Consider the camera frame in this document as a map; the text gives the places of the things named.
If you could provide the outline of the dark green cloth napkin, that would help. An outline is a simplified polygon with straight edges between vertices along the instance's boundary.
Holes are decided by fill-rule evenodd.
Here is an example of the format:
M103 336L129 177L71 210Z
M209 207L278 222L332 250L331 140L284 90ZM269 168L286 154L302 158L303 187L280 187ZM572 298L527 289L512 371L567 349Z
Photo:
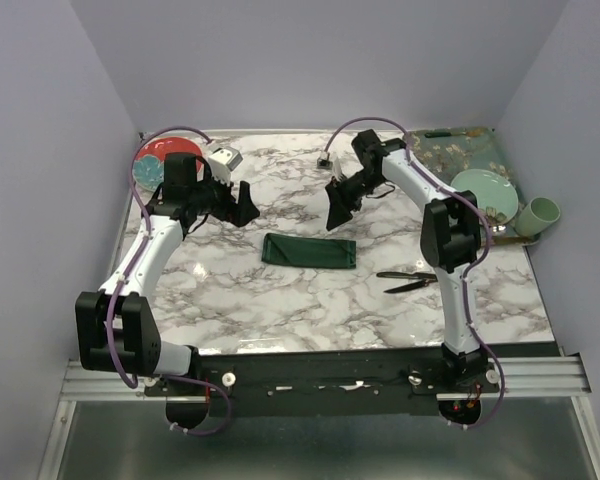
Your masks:
M267 233L261 260L266 264L293 268L355 269L356 242Z

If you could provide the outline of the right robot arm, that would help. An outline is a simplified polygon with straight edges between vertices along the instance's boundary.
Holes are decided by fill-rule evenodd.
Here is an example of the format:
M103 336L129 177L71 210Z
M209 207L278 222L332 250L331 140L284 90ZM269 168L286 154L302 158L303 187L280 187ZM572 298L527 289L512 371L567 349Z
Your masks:
M418 206L423 215L420 249L436 275L444 313L440 379L447 389L463 391L488 367L488 353L474 322L475 295L469 278L484 260L478 254L483 217L476 197L435 178L400 138L382 140L370 129L357 134L352 147L362 169L351 177L334 177L326 185L326 229L349 222L361 209L362 198L386 182Z

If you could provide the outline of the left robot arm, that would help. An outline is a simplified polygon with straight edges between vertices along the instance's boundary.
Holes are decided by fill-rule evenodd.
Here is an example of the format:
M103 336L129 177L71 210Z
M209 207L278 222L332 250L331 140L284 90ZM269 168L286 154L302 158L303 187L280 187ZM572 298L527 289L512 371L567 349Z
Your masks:
M181 395L200 387L198 350L162 340L149 298L170 257L204 220L244 227L259 217L248 182L232 191L231 174L241 161L239 151L230 147L207 157L166 156L162 182L140 204L141 226L129 251L97 291L83 292L76 300L84 369L116 372L130 387L140 377L167 376Z

